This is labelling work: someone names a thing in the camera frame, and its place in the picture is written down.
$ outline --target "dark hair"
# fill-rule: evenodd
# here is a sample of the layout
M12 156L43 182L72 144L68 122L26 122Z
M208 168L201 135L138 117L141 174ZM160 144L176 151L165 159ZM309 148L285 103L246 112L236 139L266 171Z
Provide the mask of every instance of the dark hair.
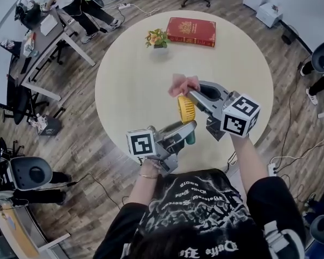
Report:
M147 235L142 233L143 236L137 234L128 259L179 259L180 251L197 237L197 231L188 225L161 228Z

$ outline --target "desk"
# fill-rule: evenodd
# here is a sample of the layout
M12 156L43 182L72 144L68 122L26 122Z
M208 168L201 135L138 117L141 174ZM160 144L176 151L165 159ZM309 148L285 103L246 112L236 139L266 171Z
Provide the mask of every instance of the desk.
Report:
M146 48L148 30L165 30L171 17L215 21L215 47L171 43L165 50ZM268 124L274 92L269 66L259 48L222 18L197 11L169 11L145 18L123 32L108 49L97 73L97 112L106 133L123 152L131 156L127 131L149 125L160 130L180 120L177 99L167 92L173 73L197 75L258 101L262 109L249 133L253 143L257 142ZM223 168L234 152L228 134L217 142L206 130L205 113L197 110L195 119L195 144L179 153L178 173Z
M58 244L70 237L69 233L47 242L30 211L26 208L12 209L10 205L3 205L3 208L3 214L0 213L0 230L19 259L67 258Z
M18 75L18 83L19 85L23 85L35 92L48 96L54 100L61 100L61 97L55 93L52 93L44 88L38 87L33 85L29 82L29 78L35 72L36 67L42 62L42 60L52 52L52 50L56 47L56 44L60 40L65 40L73 49L77 51L91 66L95 66L95 62L65 33L64 28L61 24L58 14L55 10L50 12L54 16L54 18L58 21L58 24L48 33L48 35L43 35L40 30L40 26L34 30L36 33L36 40L35 40L35 49L34 51L38 51L39 54L37 57L32 57L28 68L24 74ZM23 55L24 51L24 44L22 43L21 48L21 57L17 62L17 71L20 73L26 57Z

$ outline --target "round table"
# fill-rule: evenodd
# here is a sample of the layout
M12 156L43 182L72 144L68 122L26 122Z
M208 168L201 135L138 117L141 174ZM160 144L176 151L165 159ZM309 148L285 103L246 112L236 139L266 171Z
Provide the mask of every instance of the round table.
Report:
M146 48L148 30L166 30L171 17L216 22L215 47L170 43L167 49ZM199 11L169 11L128 28L110 46L99 67L95 87L99 118L111 140L127 155L126 132L153 125L157 130L181 120L177 98L169 96L174 73L198 76L229 91L245 93L261 104L253 143L268 124L273 105L269 66L256 44L232 23ZM207 115L196 109L195 144L185 145L174 173L227 166L234 148L226 134L220 141L206 130Z

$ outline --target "yellow fan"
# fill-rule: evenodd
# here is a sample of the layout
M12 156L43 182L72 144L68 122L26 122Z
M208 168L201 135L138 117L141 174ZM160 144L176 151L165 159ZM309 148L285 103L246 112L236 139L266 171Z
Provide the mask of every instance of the yellow fan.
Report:
M178 97L178 108L181 116L181 122L183 124L194 120L195 118L195 109L192 101L185 96Z

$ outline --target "red book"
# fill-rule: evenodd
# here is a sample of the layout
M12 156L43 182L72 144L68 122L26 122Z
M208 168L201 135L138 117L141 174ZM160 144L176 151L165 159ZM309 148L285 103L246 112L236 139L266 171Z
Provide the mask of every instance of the red book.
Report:
M175 42L215 46L216 22L171 17L167 27L168 39Z

